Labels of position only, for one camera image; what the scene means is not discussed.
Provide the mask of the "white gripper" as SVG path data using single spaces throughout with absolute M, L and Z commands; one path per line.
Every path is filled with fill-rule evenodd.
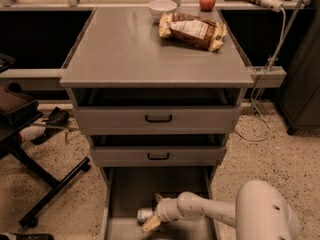
M 149 232 L 158 227 L 162 222 L 170 222 L 180 218 L 177 199 L 164 198 L 159 193 L 155 194 L 157 201 L 156 215 L 151 216 L 143 225 L 142 230 Z

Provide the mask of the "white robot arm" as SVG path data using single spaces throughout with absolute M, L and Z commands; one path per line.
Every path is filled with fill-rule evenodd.
M 164 222 L 208 217 L 236 229 L 237 240 L 298 240 L 300 220 L 281 193 L 261 180 L 239 189 L 234 203 L 205 199 L 192 192 L 177 198 L 156 195 L 155 208 L 141 208 L 137 220 L 144 232 Z

